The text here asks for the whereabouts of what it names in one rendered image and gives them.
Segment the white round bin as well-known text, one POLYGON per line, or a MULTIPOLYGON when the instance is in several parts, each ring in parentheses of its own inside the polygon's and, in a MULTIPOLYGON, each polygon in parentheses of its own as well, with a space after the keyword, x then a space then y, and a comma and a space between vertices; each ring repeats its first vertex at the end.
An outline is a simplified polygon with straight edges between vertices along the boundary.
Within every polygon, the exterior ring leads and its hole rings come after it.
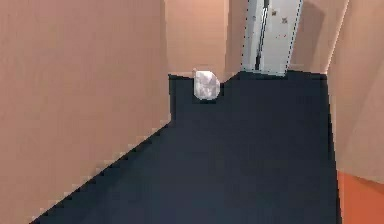
POLYGON ((194 70, 194 95, 200 100, 214 100, 220 93, 220 82, 209 70, 194 70))

